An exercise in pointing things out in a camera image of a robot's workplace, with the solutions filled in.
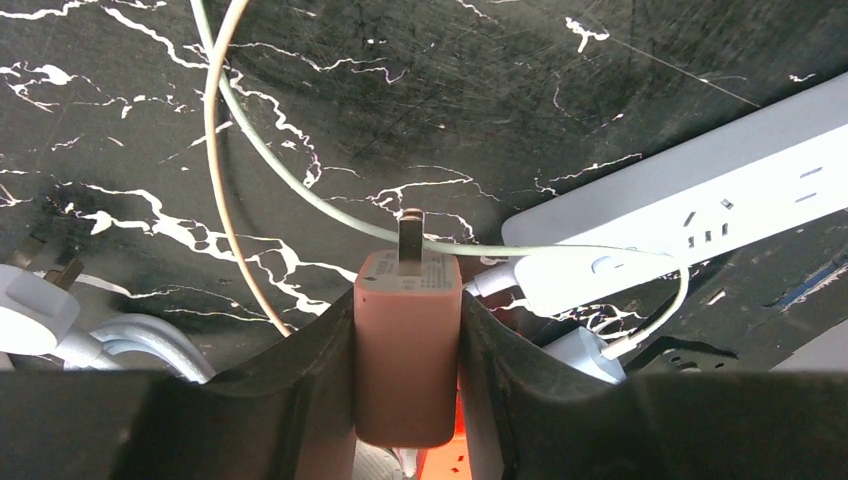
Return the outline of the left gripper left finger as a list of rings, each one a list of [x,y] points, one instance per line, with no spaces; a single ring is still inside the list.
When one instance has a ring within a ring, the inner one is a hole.
[[[348,479],[353,296],[198,385],[155,371],[6,371],[5,479]]]

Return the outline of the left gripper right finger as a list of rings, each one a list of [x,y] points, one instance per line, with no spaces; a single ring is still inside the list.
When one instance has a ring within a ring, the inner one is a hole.
[[[476,479],[843,479],[843,373],[637,375],[612,385],[462,298],[459,391]]]

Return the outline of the light blue charger plug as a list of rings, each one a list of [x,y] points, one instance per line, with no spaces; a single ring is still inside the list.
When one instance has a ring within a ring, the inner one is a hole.
[[[593,332],[578,327],[544,346],[542,350],[583,374],[609,384],[619,384],[626,379],[625,371],[619,360],[607,359],[602,355],[606,346],[607,343]]]

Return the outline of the small pink charger plug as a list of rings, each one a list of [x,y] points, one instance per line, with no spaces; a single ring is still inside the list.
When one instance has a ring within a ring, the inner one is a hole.
[[[372,253],[354,283],[354,423],[380,447],[431,448],[454,434],[463,284],[457,259],[423,247],[408,209],[398,243]]]

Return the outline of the blue power strip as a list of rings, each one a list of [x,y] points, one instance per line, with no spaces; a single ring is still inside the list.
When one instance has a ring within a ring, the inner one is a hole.
[[[508,220],[550,245],[477,275],[555,315],[844,209],[847,79],[835,77]]]

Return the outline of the red cube socket adapter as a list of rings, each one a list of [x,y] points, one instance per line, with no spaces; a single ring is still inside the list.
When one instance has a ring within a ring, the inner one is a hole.
[[[456,394],[453,437],[444,445],[418,452],[416,476],[419,480],[472,479],[460,390]]]

